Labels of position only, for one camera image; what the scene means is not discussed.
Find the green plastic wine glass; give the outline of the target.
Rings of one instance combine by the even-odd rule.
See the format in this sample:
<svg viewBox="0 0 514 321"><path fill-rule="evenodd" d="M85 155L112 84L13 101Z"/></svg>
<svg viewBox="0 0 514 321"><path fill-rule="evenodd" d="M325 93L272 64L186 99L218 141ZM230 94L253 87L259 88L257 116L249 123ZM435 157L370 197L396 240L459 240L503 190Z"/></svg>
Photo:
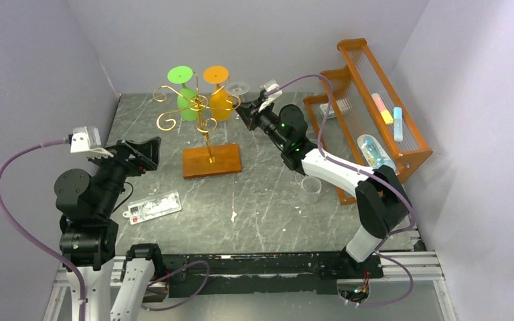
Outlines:
<svg viewBox="0 0 514 321"><path fill-rule="evenodd" d="M177 106L180 110L182 119L186 121L195 121L197 119L197 112L189 107L191 105L191 99L196 95L196 91L187 86L187 82L190 81L193 76L193 70L187 66L174 67L169 70L167 74L167 79L172 84L181 85L181 89L179 90L179 95L177 97Z"/></svg>

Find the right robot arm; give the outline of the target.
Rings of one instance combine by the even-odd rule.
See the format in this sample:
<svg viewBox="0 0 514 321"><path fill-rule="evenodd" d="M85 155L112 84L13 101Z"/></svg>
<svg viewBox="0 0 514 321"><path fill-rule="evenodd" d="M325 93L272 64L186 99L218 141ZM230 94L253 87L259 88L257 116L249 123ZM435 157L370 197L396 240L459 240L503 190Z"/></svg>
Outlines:
<svg viewBox="0 0 514 321"><path fill-rule="evenodd" d="M276 114L260 100L236 108L248 130L259 128L281 152L287 168L326 181L352 195L360 226L339 257L343 273L355 278L365 271L367 260L408 216L410 202L393 168L364 167L334 156L307 137L302 110L288 104Z"/></svg>

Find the orange plastic wine glass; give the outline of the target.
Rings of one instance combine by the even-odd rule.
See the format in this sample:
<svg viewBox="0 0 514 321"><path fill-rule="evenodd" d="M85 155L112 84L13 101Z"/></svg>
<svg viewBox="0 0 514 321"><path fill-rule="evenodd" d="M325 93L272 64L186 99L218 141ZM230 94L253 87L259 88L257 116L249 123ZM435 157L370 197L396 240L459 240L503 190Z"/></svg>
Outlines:
<svg viewBox="0 0 514 321"><path fill-rule="evenodd" d="M223 66L211 66L203 73L208 84L215 86L209 97L211 117L217 121L226 121L233 112L233 100L229 98L225 86L229 81L229 71Z"/></svg>

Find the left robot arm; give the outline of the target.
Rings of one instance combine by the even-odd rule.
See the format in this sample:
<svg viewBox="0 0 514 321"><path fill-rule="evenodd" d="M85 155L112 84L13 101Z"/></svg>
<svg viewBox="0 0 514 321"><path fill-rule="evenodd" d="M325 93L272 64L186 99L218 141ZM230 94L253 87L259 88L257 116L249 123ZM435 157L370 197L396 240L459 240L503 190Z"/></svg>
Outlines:
<svg viewBox="0 0 514 321"><path fill-rule="evenodd" d="M82 169L62 173L54 184L61 212L60 251L72 288L78 320L108 320L109 276L115 257L118 224L110 217L129 177L157 170L161 138L143 142L118 140L102 147L84 133L68 138L70 152L82 154L98 167L95 175Z"/></svg>

